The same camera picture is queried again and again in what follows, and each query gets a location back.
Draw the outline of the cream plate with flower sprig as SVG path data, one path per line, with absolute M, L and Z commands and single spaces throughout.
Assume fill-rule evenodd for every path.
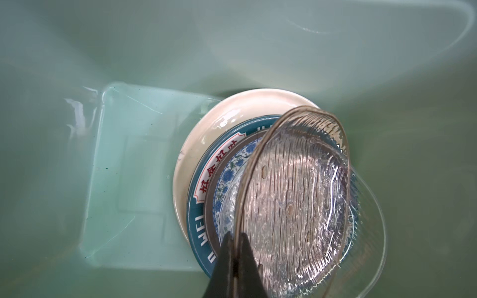
M 194 126 L 180 150 L 173 175 L 173 204 L 186 239 L 188 189 L 193 173 L 206 150 L 222 134 L 246 120 L 265 115 L 282 115 L 298 106 L 315 107 L 316 104 L 291 91 L 252 89 L 219 102 Z

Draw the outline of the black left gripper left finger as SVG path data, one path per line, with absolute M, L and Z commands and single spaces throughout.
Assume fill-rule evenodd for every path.
M 230 232 L 227 232 L 222 242 L 217 264 L 214 267 L 203 298 L 234 297 L 234 266 L 234 237 Z

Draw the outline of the mint green plastic bin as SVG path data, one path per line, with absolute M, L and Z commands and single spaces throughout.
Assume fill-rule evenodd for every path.
M 2 1 L 1 296 L 201 297 L 176 160 L 257 88 L 343 123 L 386 222 L 369 297 L 477 295 L 475 1 Z

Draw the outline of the amber glass square plate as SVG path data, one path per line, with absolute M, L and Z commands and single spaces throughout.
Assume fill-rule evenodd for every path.
M 311 293 L 333 276 L 350 237 L 349 144 L 335 115 L 309 106 L 282 115 L 249 158 L 235 234 L 248 238 L 271 298 Z

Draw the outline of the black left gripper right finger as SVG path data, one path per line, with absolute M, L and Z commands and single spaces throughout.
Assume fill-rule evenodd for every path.
M 237 249 L 237 297 L 267 298 L 246 233 L 238 238 Z

